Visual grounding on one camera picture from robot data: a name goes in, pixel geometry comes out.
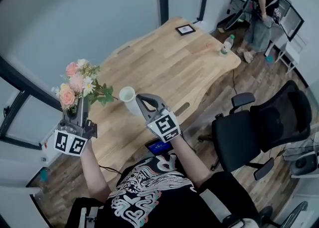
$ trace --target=white daisy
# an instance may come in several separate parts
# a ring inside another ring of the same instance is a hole
[[[82,59],[78,59],[77,67],[79,69],[81,69],[87,63],[88,63],[88,61],[86,59],[83,59],[83,58]]]
[[[95,85],[93,85],[92,82],[93,80],[90,76],[84,78],[83,97],[86,97],[88,94],[93,92]]]
[[[60,97],[60,89],[59,89],[59,87],[52,87],[51,91],[53,91],[55,93],[55,96],[57,98]]]

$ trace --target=flower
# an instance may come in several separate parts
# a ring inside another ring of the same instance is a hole
[[[75,73],[70,77],[70,87],[77,93],[81,93],[83,89],[83,75]]]
[[[60,91],[60,102],[62,109],[70,108],[75,101],[75,94],[71,88],[64,88]]]
[[[60,89],[59,89],[59,87],[53,87],[53,88],[51,89],[51,91],[53,91],[53,92],[55,93],[55,96],[56,96],[57,98],[60,97]]]
[[[91,78],[92,78],[93,80],[95,80],[95,79],[96,79],[96,77],[98,77],[98,75],[97,75],[97,74],[91,74],[90,76],[91,76]]]
[[[76,73],[77,64],[75,62],[71,62],[65,69],[67,76],[72,76]]]
[[[67,83],[62,83],[61,86],[60,86],[60,93],[62,90],[67,90],[67,89],[70,89],[70,85],[67,84]]]
[[[95,85],[92,84],[93,80],[90,76],[85,77],[84,79],[84,90],[83,90],[83,97],[86,97],[88,94],[93,92]]]
[[[78,59],[78,64],[77,64],[77,68],[81,69],[84,65],[86,65],[88,63],[88,61],[86,59]]]

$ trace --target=picture frame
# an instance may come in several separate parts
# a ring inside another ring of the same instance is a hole
[[[175,29],[180,35],[191,34],[196,31],[190,24],[179,26]]]

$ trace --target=phone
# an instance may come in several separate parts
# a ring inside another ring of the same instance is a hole
[[[145,146],[155,156],[165,154],[170,150],[173,150],[173,146],[171,145],[170,141],[164,143],[160,139],[154,139],[153,141],[147,143]]]

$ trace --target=teal object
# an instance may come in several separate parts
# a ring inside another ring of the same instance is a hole
[[[41,181],[46,182],[48,180],[48,173],[46,169],[41,170],[40,172]]]
[[[274,58],[272,56],[267,56],[265,57],[265,60],[268,62],[268,63],[274,63]]]

